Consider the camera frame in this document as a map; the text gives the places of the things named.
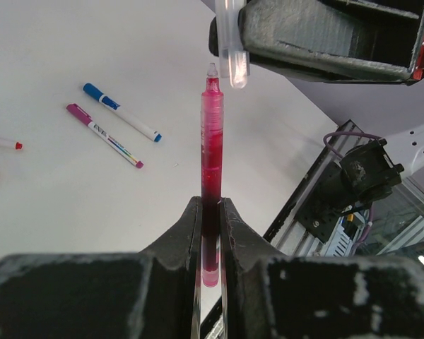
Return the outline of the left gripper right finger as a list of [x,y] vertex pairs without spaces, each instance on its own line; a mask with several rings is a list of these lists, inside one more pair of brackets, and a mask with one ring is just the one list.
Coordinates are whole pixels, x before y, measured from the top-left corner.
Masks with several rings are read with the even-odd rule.
[[281,253],[220,203],[226,338],[424,338],[424,272],[395,256]]

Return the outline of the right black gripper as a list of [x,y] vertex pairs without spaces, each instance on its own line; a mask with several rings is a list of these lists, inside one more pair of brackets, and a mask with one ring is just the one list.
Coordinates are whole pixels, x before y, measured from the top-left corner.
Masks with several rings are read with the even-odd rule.
[[286,78],[424,79],[424,1],[249,1],[238,26],[250,63]]

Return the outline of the white marker blue end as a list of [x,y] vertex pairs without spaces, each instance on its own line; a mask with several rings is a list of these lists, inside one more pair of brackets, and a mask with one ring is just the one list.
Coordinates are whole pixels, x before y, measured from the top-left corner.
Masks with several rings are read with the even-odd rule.
[[138,132],[142,133],[152,142],[158,143],[162,140],[162,134],[160,132],[152,129],[150,126],[142,122],[137,116],[123,109],[120,104],[115,102],[111,97],[106,95],[92,83],[86,83],[83,86],[83,91],[91,98],[108,108],[111,112],[117,115],[120,119],[124,120]]

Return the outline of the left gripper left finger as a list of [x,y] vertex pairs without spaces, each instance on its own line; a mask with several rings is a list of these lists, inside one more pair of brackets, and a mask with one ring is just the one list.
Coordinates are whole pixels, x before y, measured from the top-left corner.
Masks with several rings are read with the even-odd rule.
[[198,197],[139,252],[0,260],[0,338],[198,338]]

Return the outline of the pink white pen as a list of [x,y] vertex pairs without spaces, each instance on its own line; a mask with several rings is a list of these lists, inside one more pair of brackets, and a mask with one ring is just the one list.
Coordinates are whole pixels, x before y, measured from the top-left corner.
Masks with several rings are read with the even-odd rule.
[[141,169],[143,167],[142,161],[137,160],[121,143],[111,137],[104,129],[96,124],[91,116],[80,106],[75,103],[71,103],[66,106],[66,110],[75,118],[77,118],[77,120],[79,120],[82,124],[86,125],[97,136],[99,136],[112,149],[118,152],[133,167],[137,169]]

